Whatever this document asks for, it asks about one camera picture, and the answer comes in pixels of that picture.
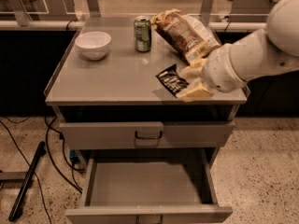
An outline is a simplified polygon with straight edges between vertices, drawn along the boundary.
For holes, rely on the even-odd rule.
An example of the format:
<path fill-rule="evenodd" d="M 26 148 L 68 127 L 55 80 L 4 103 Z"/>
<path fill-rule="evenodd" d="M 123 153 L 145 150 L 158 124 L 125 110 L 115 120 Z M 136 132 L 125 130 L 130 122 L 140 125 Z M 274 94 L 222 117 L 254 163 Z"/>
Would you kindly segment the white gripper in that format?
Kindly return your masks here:
<path fill-rule="evenodd" d="M 230 58 L 231 46 L 232 44 L 225 44 L 213 50 L 207 59 L 203 58 L 179 71 L 179 76 L 184 79 L 197 79 L 180 91 L 176 97 L 184 102 L 193 102 L 211 97 L 214 94 L 213 89 L 231 92 L 245 87 L 246 82 L 239 77 L 233 67 Z"/>

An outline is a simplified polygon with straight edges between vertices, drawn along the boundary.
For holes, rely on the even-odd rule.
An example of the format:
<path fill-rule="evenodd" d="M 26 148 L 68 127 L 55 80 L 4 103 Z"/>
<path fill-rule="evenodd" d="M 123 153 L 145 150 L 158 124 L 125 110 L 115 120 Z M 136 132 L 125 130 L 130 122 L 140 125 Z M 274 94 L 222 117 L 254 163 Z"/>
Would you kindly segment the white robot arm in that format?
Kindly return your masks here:
<path fill-rule="evenodd" d="M 269 13 L 266 27 L 233 44 L 213 50 L 200 63 L 179 75 L 188 86 L 176 97 L 198 101 L 215 92 L 231 92 L 259 77 L 299 70 L 299 0 L 280 0 Z"/>

